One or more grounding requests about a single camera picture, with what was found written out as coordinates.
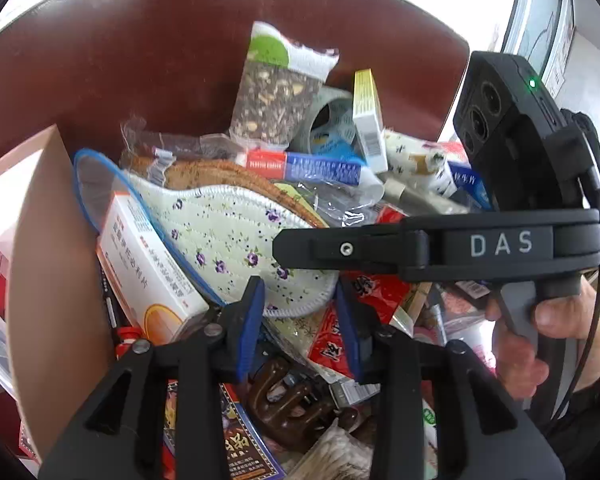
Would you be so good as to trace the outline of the clear snack bag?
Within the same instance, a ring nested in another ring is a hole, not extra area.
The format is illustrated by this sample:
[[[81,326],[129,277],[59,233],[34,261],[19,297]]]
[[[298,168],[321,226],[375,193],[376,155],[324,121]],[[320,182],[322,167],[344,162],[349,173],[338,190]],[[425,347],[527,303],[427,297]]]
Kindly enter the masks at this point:
[[[132,117],[121,125],[124,150],[121,166],[131,174],[170,191],[189,191],[210,185],[229,185],[262,195],[322,228],[365,221],[366,210],[377,205],[384,185],[362,162],[358,186],[325,181],[284,181],[261,177],[235,162],[246,152],[224,134],[182,136],[150,131]]]

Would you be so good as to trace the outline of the dark wooden headboard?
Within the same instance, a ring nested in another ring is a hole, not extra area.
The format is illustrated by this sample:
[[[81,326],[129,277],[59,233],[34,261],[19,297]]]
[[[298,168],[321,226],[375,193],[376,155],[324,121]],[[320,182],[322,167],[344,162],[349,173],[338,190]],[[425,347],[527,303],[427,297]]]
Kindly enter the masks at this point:
[[[434,140],[467,42],[405,0],[45,0],[0,32],[0,158],[56,126],[69,152],[116,157],[120,126],[183,134],[230,124],[252,24],[340,59],[328,84],[371,70],[385,124]]]

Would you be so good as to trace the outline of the blue rim mesh strainer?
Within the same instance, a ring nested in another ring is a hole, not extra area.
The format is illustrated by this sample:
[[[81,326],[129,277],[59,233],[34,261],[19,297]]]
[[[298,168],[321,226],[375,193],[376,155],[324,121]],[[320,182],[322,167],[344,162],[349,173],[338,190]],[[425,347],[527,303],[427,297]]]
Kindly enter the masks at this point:
[[[163,245],[166,246],[166,249],[193,282],[196,289],[214,304],[220,307],[227,306],[227,302],[202,279],[199,273],[184,258],[184,255],[175,247],[169,234],[164,232],[158,222],[152,218],[147,205],[140,197],[140,193],[132,187],[126,174],[106,155],[90,148],[81,148],[77,151],[73,156],[73,187],[85,219],[97,233],[102,232],[112,193],[114,191],[129,193],[140,204],[140,210],[143,211],[149,223],[157,232]]]

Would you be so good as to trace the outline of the floral shoe insole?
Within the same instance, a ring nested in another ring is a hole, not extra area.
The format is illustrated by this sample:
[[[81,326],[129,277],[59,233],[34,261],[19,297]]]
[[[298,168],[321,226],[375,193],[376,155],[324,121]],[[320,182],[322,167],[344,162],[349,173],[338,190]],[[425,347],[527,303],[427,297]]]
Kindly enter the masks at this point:
[[[332,298],[337,272],[289,269],[273,256],[280,231],[311,226],[298,214],[248,188],[216,184],[173,191],[129,170],[123,174],[164,244],[223,304],[242,296],[253,275],[264,281],[269,318],[309,315]]]

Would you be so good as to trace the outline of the herb sachet fabric top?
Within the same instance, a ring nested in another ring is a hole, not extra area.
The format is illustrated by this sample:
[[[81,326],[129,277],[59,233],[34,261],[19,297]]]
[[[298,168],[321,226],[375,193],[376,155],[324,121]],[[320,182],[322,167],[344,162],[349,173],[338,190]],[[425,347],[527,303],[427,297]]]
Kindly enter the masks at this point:
[[[228,134],[248,150],[285,151],[339,61],[255,21]]]

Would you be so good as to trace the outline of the playing cards box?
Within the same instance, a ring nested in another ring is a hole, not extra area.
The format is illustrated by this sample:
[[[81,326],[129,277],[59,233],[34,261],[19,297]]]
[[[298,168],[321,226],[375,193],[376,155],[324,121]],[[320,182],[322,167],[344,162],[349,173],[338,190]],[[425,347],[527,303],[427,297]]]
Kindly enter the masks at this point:
[[[178,382],[172,380],[166,388],[166,416],[163,425],[163,477],[175,478],[175,422]],[[253,426],[230,384],[220,385],[221,415],[230,478],[285,479],[283,467],[277,463]]]

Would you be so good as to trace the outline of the yellow green medicine box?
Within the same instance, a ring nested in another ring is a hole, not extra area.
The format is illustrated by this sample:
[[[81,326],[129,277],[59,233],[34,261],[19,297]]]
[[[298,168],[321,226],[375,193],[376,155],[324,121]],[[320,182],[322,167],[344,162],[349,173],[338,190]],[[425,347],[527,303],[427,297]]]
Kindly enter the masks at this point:
[[[357,70],[354,74],[352,119],[367,166],[374,174],[388,170],[384,122],[373,72]]]

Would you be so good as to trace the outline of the red blue card box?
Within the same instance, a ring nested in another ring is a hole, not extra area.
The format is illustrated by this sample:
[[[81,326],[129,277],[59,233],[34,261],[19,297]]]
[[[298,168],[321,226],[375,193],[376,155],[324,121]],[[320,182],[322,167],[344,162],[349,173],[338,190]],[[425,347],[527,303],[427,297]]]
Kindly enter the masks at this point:
[[[235,157],[237,165],[273,180],[325,181],[358,186],[363,166],[357,162],[295,152],[246,151]]]

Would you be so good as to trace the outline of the orange white medicine box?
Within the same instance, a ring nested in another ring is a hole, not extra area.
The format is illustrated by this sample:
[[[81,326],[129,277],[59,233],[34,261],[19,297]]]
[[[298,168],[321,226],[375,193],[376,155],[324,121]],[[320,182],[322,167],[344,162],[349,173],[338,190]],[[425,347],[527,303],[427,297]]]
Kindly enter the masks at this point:
[[[178,340],[207,314],[208,302],[131,194],[111,194],[96,256],[124,314],[156,346]]]

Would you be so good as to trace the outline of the brown hair claw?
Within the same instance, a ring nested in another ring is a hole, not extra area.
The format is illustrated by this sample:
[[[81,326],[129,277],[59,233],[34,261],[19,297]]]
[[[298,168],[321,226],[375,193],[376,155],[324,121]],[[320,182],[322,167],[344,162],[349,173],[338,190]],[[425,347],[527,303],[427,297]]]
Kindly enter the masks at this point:
[[[254,375],[247,393],[247,413],[256,427],[282,448],[306,452],[333,422],[351,431],[360,422],[355,408],[337,408],[329,393],[309,378],[287,385],[290,363],[270,359]]]

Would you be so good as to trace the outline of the blue narrow box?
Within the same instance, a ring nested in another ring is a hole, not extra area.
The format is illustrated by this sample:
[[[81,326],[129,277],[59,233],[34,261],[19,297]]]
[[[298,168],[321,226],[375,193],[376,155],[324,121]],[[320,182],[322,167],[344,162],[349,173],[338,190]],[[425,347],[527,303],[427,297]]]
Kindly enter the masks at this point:
[[[449,167],[456,187],[464,190],[483,210],[491,210],[492,205],[482,177],[464,162],[449,161]]]

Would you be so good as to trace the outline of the grey tape roll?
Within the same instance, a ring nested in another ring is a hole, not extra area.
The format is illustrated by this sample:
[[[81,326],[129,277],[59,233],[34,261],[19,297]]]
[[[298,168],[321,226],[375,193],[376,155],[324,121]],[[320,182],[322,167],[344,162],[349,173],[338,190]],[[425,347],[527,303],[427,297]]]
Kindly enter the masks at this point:
[[[352,119],[353,96],[349,91],[323,86],[306,112],[296,136],[294,147],[300,152],[313,153],[317,133],[335,133],[351,145],[356,133]]]

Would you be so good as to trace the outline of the brown cardboard storage box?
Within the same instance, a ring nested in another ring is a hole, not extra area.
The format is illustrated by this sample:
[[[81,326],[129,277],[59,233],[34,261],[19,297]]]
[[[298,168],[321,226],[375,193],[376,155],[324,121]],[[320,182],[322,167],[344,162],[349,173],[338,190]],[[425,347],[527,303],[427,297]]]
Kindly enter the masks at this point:
[[[0,158],[0,238],[9,236],[6,335],[15,397],[39,460],[114,362],[96,234],[57,127]]]

